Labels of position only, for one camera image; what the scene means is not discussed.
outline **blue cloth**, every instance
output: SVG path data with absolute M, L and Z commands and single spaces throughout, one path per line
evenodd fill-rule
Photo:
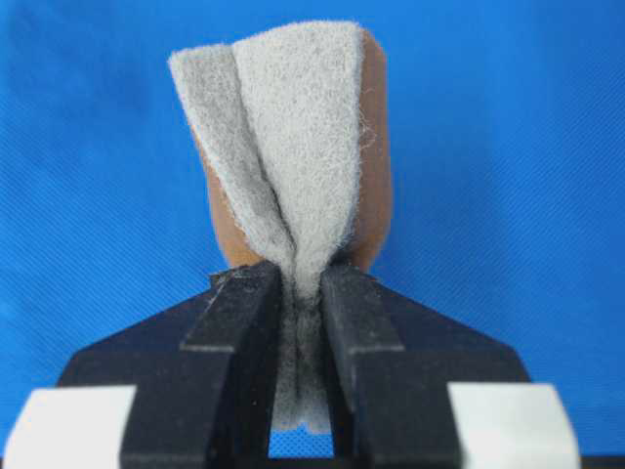
M 225 267 L 170 52 L 311 19 L 388 55 L 373 274 L 514 345 L 584 453 L 625 452 L 620 0 L 0 2 L 0 445 L 76 349 Z M 330 452 L 305 438 L 272 454 Z

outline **white pad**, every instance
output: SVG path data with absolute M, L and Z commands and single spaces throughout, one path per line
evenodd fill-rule
M 4 469 L 118 469 L 135 386 L 36 389 L 5 446 Z
M 577 469 L 577 441 L 549 384 L 448 383 L 463 469 Z

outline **gray felt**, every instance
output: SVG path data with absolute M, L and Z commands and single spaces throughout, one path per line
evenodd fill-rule
M 360 176 L 362 30 L 314 21 L 186 49 L 169 65 L 250 248 L 282 270 L 274 429 L 328 428 L 319 276 L 348 241 Z

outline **folded felt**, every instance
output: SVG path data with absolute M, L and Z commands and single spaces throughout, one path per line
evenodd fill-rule
M 289 24 L 231 46 L 182 50 L 169 61 L 232 219 L 251 250 L 282 270 L 278 429 L 300 422 L 327 429 L 317 292 L 354 228 L 368 129 L 362 62 L 363 30 L 347 21 Z

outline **blue background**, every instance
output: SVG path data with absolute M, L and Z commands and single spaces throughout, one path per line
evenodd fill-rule
M 291 21 L 388 55 L 373 274 L 513 344 L 584 453 L 625 452 L 625 2 L 0 3 L 0 447 L 79 347 L 225 267 L 166 60 Z M 272 454 L 328 454 L 278 435 Z

